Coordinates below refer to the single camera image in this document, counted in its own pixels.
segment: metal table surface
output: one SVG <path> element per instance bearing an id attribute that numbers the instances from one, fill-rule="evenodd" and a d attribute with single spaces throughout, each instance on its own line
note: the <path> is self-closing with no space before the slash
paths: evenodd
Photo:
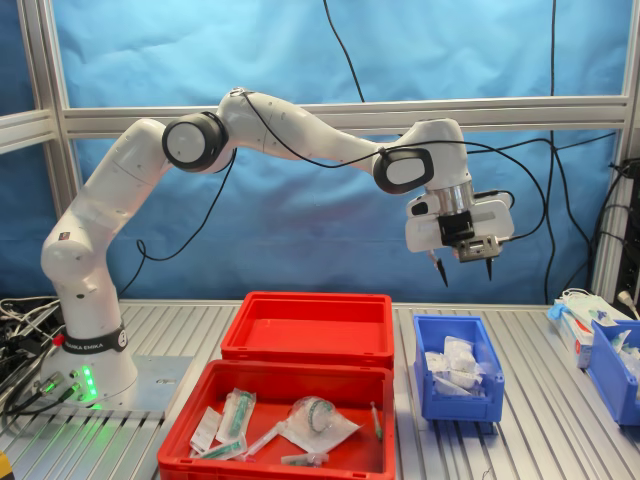
<path id="1" fill-rule="evenodd" d="M 123 301 L 130 347 L 138 354 L 193 356 L 165 420 L 95 411 L 19 417 L 0 435 L 16 478 L 157 478 L 156 452 L 240 302 Z M 571 357 L 543 307 L 394 304 L 396 478 L 640 478 L 640 428 L 611 419 L 588 375 Z M 496 434 L 477 424 L 425 422 L 412 395 L 413 313 L 478 315 L 500 358 L 506 388 Z"/>

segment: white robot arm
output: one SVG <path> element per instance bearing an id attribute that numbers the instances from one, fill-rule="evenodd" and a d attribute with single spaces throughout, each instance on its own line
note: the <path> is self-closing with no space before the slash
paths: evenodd
<path id="1" fill-rule="evenodd" d="M 60 372 L 67 383 L 78 383 L 78 395 L 67 401 L 76 405 L 120 394 L 134 383 L 136 368 L 126 350 L 107 248 L 172 166 L 217 172 L 238 147 L 337 165 L 362 158 L 351 166 L 372 175 L 385 192 L 425 188 L 407 207 L 410 251 L 428 251 L 434 262 L 433 250 L 444 246 L 456 250 L 460 261 L 497 256 L 500 242 L 514 231 L 510 200 L 502 194 L 475 198 L 466 149 L 455 142 L 462 142 L 462 133 L 453 120 L 418 122 L 395 142 L 375 143 L 335 130 L 284 100 L 239 88 L 223 98 L 215 114 L 187 115 L 166 128 L 150 119 L 137 121 L 45 241 L 42 268 L 60 298 L 66 330 L 63 348 L 44 362 L 42 378 Z"/>

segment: blue cloth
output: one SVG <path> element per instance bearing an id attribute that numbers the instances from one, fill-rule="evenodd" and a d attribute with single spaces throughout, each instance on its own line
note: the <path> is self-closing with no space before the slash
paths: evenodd
<path id="1" fill-rule="evenodd" d="M 0 116 L 33 110 L 16 2 L 0 2 Z"/>
<path id="2" fill-rule="evenodd" d="M 368 101 L 549 93 L 549 2 L 329 4 Z M 621 92 L 630 8 L 630 0 L 559 2 L 557 95 Z M 265 0 L 236 0 L 233 8 L 193 0 L 68 0 L 55 3 L 55 14 L 74 107 L 210 105 L 236 85 L 296 103 L 358 101 L 319 0 L 283 0 L 278 8 Z M 558 132 L 556 139 L 565 145 L 602 133 Z M 540 135 L 548 132 L 470 134 L 467 139 L 502 146 Z M 112 140 L 76 143 L 86 179 Z M 546 190 L 548 147 L 533 144 L 510 153 Z M 612 154 L 612 138 L 562 152 L 573 213 L 589 234 Z M 517 233 L 538 222 L 540 199 L 517 166 L 482 154 L 470 157 L 470 169 L 477 191 L 514 192 Z M 1 178 L 3 194 L 13 198 L 32 177 L 12 172 Z M 555 178 L 551 216 L 557 252 L 551 287 L 558 292 L 584 261 L 586 247 L 568 222 L 557 170 Z M 119 288 L 139 261 L 134 240 L 144 239 L 151 255 L 173 253 L 202 221 L 221 180 L 222 175 L 179 171 L 165 176 L 109 251 Z M 48 186 L 42 188 L 48 193 Z M 542 301 L 549 255 L 544 226 L 505 246 L 491 283 L 484 264 L 460 265 L 443 251 L 451 285 L 446 289 L 426 256 L 406 249 L 405 206 L 417 194 L 390 196 L 356 170 L 327 171 L 243 150 L 204 230 L 175 259 L 147 262 L 127 296 L 241 298 L 251 290 L 272 289 L 382 292 L 396 301 Z M 29 206 L 41 201 L 23 196 Z M 28 238 L 28 225 L 21 226 L 25 214 L 19 212 L 10 214 L 12 237 Z M 44 231 L 50 222 L 42 218 L 38 225 Z M 21 242 L 3 242 L 0 249 L 3 267 L 8 265 L 12 275 L 5 288 L 24 293 L 38 285 L 33 283 L 37 249 L 23 249 Z"/>

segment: blue plastic bin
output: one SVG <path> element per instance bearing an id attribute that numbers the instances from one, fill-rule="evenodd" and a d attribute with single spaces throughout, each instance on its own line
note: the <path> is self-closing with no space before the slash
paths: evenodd
<path id="1" fill-rule="evenodd" d="M 640 425 L 640 402 L 636 401 L 638 382 L 622 363 L 611 346 L 611 340 L 625 330 L 631 330 L 625 343 L 640 346 L 640 322 L 618 320 L 616 327 L 602 327 L 592 322 L 593 348 L 589 375 L 600 397 L 619 425 Z"/>
<path id="2" fill-rule="evenodd" d="M 414 315 L 416 329 L 416 361 L 414 369 L 418 383 L 422 416 L 427 420 L 470 420 L 499 422 L 502 418 L 504 375 L 487 331 L 479 317 Z M 444 352 L 447 336 L 473 342 L 473 356 L 485 370 L 482 386 L 486 397 L 440 395 L 433 386 L 425 352 Z"/>

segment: aluminum frame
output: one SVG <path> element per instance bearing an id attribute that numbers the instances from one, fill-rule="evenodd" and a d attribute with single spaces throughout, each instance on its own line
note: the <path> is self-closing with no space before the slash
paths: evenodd
<path id="1" fill-rule="evenodd" d="M 74 139 L 114 138 L 139 118 L 163 123 L 215 106 L 147 108 L 71 108 L 64 81 L 51 0 L 16 0 L 36 109 L 0 117 L 0 154 L 42 143 L 53 202 L 58 216 L 82 184 Z M 637 111 L 640 0 L 633 2 L 625 82 L 622 95 L 518 97 L 465 100 L 302 105 L 329 125 L 355 135 L 403 133 L 414 122 L 450 117 L 466 131 L 619 129 L 615 162 L 640 153 Z M 629 204 L 632 182 L 620 182 L 613 201 Z M 612 209 L 607 231 L 623 235 L 626 211 Z M 612 300 L 621 245 L 603 238 L 593 288 Z"/>

